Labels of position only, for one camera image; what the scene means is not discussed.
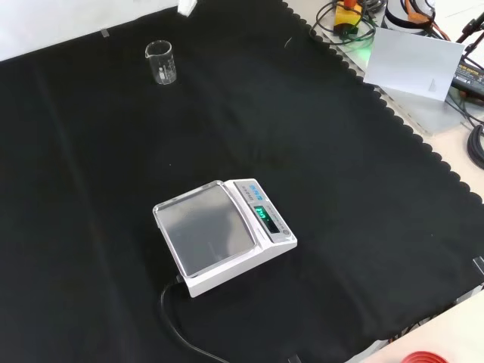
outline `digital scale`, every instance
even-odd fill
[[[255,179],[213,181],[153,214],[192,297],[297,245]]]

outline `white wall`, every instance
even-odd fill
[[[178,0],[0,0],[0,61],[177,4]]]

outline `electronic device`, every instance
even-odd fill
[[[334,33],[340,36],[345,33],[357,34],[357,25],[361,18],[361,6],[356,3],[356,0],[344,0],[338,2],[338,4],[341,6],[336,7],[333,27]]]
[[[192,297],[297,245],[255,179],[213,181],[153,214]]]
[[[461,61],[454,74],[452,87],[470,97],[484,100],[484,70]]]

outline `red tape roll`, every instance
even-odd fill
[[[444,358],[431,352],[411,353],[402,361],[402,363],[448,363]]]

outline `control panel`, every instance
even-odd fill
[[[274,205],[255,180],[235,181],[235,186],[272,242],[287,242],[292,235]]]

